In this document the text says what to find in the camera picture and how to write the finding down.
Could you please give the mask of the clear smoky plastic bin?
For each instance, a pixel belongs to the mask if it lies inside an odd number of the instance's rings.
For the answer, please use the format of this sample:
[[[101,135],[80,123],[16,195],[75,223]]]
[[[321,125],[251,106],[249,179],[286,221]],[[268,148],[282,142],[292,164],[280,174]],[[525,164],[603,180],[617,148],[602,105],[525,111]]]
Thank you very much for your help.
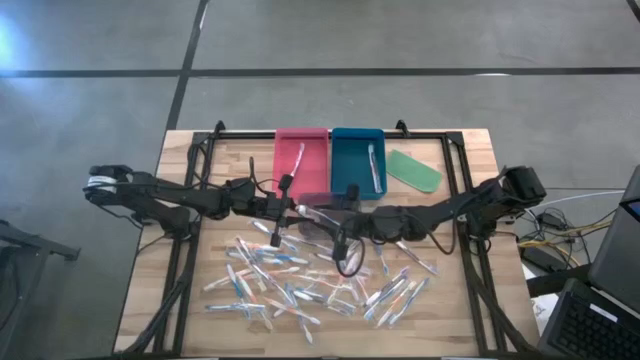
[[[306,193],[299,197],[298,204],[310,205],[332,213],[341,213],[344,216],[344,220],[361,208],[358,190],[351,193]],[[308,222],[301,223],[298,229],[307,239],[331,240],[332,234],[325,232],[322,226],[322,224],[308,219]]]

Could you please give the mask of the green plastic lid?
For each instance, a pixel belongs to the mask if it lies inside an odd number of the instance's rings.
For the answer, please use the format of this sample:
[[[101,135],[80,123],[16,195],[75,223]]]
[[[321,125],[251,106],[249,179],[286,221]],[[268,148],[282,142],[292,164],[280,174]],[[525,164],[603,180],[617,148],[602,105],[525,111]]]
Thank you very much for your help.
[[[387,156],[387,173],[423,193],[435,192],[442,181],[442,174],[407,154],[392,150]]]

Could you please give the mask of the purple toothbrush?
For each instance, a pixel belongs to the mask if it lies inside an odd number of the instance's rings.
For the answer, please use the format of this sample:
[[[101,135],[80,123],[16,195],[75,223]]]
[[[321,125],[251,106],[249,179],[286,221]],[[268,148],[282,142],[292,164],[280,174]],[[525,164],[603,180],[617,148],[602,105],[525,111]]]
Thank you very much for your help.
[[[257,264],[252,264],[252,268],[254,269],[254,271],[258,274],[258,276],[262,279],[265,280],[268,284],[270,284],[272,287],[274,287],[275,289],[277,289],[282,296],[284,297],[284,299],[292,304],[293,303],[293,298],[289,295],[289,293],[282,287],[279,285],[279,283],[267,272],[265,272],[259,265]]]
[[[389,293],[394,286],[396,286],[398,283],[400,283],[402,280],[404,280],[407,277],[407,275],[409,273],[409,270],[410,270],[409,266],[403,267],[391,280],[389,280],[379,290],[374,292],[365,301],[364,306],[366,308],[371,307],[374,303],[376,303],[378,300],[380,300],[384,295]]]
[[[298,172],[298,169],[300,167],[300,164],[301,164],[304,152],[305,152],[305,148],[306,148],[306,144],[304,142],[301,142],[299,144],[299,150],[298,150],[297,156],[295,158],[293,169],[290,172],[290,176],[291,177],[295,177],[296,173]]]

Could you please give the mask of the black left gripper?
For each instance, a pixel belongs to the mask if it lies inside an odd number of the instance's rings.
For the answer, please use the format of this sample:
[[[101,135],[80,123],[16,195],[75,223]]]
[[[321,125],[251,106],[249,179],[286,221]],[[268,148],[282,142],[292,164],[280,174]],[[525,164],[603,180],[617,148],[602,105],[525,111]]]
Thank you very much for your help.
[[[271,245],[280,245],[282,242],[281,229],[288,225],[287,220],[287,211],[289,208],[296,208],[290,210],[291,213],[296,213],[298,215],[305,215],[305,210],[298,209],[300,205],[296,203],[294,200],[291,200],[288,196],[288,190],[291,187],[293,182],[293,177],[291,175],[283,175],[278,181],[278,190],[281,192],[281,196],[278,197],[275,192],[266,191],[261,187],[260,182],[256,183],[256,189],[265,195],[265,198],[259,198],[259,204],[261,206],[257,217],[273,221],[275,223],[275,227],[273,229],[270,244]]]

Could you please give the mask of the black power brick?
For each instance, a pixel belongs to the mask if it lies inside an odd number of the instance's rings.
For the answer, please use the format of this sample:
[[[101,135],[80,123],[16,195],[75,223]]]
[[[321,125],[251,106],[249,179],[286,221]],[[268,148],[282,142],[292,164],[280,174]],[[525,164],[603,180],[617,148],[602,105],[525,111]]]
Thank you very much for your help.
[[[566,223],[550,213],[542,213],[537,216],[537,220],[541,226],[553,228],[556,230],[563,230],[566,228]]]

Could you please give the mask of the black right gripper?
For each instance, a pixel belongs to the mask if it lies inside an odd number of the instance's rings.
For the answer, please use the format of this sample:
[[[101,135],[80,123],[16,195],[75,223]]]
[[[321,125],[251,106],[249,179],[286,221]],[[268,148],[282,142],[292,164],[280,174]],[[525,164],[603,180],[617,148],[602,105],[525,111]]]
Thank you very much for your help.
[[[351,193],[355,190],[359,191],[359,186],[351,184],[347,187],[347,191],[342,193]],[[334,260],[346,259],[348,239],[360,241],[368,238],[376,244],[397,242],[400,239],[399,206],[378,206],[371,212],[362,212],[359,210],[346,220],[334,219],[332,217],[324,217],[324,219],[327,222],[339,225],[322,226],[325,232],[333,234]]]

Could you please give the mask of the white paper sheet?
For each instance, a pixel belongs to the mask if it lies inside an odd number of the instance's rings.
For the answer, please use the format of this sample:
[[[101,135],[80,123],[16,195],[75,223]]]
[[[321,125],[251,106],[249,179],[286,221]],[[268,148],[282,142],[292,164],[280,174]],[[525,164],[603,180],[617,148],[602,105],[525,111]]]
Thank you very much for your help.
[[[558,299],[559,296],[557,294],[546,294],[531,299],[536,324],[540,333],[544,331]]]

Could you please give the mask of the black desk bar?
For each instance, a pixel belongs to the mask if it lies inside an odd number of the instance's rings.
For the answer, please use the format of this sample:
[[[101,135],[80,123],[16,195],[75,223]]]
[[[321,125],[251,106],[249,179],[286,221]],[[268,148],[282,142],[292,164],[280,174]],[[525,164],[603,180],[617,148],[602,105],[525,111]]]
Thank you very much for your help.
[[[558,293],[570,279],[577,279],[580,282],[588,283],[588,274],[590,269],[591,265],[588,264],[528,279],[526,284],[529,295],[531,298],[536,298],[543,295]]]

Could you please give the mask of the blue plastic bin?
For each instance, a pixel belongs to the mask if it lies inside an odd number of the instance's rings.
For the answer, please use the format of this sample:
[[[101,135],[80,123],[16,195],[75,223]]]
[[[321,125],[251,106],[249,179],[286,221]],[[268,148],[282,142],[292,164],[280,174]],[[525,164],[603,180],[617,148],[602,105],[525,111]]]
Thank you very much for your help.
[[[373,143],[383,192],[374,191],[368,155]],[[387,193],[385,133],[375,128],[334,128],[331,131],[330,189],[346,192],[351,184],[359,186],[362,200],[379,200]]]

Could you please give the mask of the black floor stand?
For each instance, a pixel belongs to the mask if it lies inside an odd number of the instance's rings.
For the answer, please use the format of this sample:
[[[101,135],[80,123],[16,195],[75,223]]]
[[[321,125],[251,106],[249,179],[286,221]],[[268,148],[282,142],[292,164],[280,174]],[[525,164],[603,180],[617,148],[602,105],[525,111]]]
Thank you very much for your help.
[[[6,358],[48,258],[76,261],[79,252],[0,220],[0,360]]]

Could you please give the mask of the red plastic bin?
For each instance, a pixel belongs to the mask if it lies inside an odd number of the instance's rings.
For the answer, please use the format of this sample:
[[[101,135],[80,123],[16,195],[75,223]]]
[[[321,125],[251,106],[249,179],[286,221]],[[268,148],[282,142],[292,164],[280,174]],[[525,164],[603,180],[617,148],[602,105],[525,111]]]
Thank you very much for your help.
[[[272,177],[290,174],[299,150],[305,152],[288,195],[298,200],[302,194],[325,193],[329,189],[329,131],[327,128],[279,128],[275,133]]]

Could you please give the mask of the black power strip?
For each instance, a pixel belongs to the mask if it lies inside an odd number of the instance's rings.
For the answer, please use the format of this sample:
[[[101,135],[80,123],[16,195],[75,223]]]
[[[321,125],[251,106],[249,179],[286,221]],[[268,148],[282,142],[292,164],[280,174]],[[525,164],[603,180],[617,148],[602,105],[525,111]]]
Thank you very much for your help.
[[[558,268],[558,259],[544,250],[535,247],[520,248],[520,258],[534,267],[545,271],[555,272]]]

